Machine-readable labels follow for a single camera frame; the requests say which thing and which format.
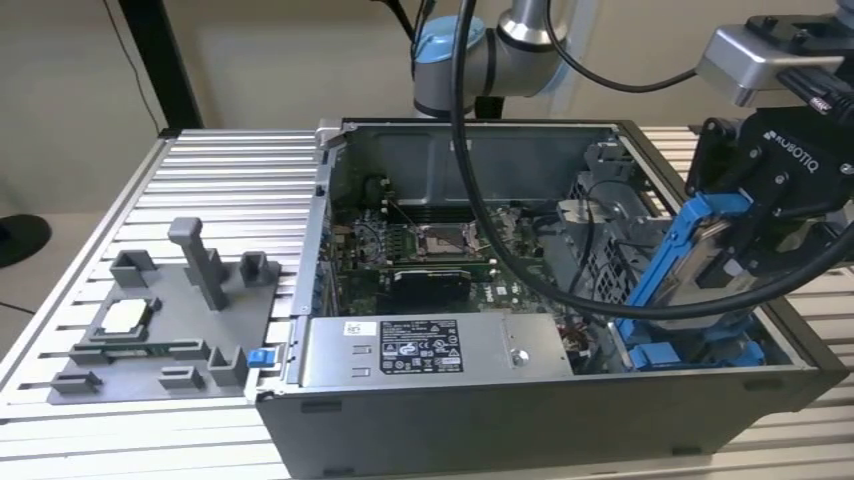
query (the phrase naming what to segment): warning label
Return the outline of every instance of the warning label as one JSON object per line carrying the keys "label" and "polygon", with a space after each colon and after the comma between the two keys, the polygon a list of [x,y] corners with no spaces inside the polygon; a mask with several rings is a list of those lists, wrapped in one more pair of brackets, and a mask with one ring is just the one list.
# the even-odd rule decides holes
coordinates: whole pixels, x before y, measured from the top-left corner
{"label": "warning label", "polygon": [[384,374],[463,371],[456,320],[380,322],[379,338]]}

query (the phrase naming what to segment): motherboard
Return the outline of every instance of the motherboard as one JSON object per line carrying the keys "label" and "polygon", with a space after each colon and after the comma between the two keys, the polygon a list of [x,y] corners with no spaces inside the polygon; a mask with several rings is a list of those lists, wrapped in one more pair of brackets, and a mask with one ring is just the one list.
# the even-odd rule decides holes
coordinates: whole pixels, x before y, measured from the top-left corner
{"label": "motherboard", "polygon": [[[388,205],[396,215],[388,209],[364,210],[334,228],[342,314],[506,310],[565,315],[563,307],[545,301],[502,268],[474,220],[419,223],[412,220],[418,208]],[[520,211],[495,208],[494,221],[528,270],[550,279],[543,249],[526,232],[531,221]]]}

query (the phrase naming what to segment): slotted aluminum surface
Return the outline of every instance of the slotted aluminum surface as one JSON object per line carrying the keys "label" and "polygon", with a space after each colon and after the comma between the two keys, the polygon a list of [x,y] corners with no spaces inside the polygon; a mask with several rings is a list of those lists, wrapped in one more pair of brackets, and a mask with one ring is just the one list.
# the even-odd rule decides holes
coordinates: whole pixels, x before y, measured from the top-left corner
{"label": "slotted aluminum surface", "polygon": [[[685,176],[695,145],[686,128],[647,128],[650,140]],[[155,148],[123,201],[108,213],[57,288],[0,365],[13,370],[0,392],[0,478],[287,478],[260,418],[244,399],[47,405],[44,382],[109,289],[108,261],[147,248],[178,261],[166,240],[176,215],[206,220],[203,236],[226,258],[263,249],[284,265],[267,335],[288,334],[290,294],[314,174],[312,132],[187,132]],[[854,274],[829,272],[789,297],[854,371]],[[583,432],[567,432],[567,435]],[[492,474],[471,479],[854,478],[854,376],[797,413],[763,418],[711,457],[649,460]]]}

